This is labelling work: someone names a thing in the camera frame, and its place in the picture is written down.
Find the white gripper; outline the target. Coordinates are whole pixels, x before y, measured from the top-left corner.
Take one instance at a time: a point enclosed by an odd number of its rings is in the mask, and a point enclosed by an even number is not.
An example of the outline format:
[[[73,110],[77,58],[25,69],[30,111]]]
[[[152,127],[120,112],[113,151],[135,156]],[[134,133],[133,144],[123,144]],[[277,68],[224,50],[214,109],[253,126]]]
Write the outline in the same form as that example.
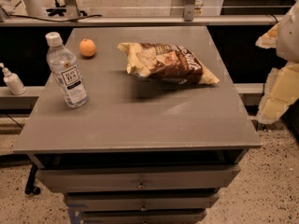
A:
[[[256,119],[261,124],[272,124],[299,99],[299,1],[255,45],[276,48],[278,57],[293,62],[281,69],[273,68],[267,77]]]

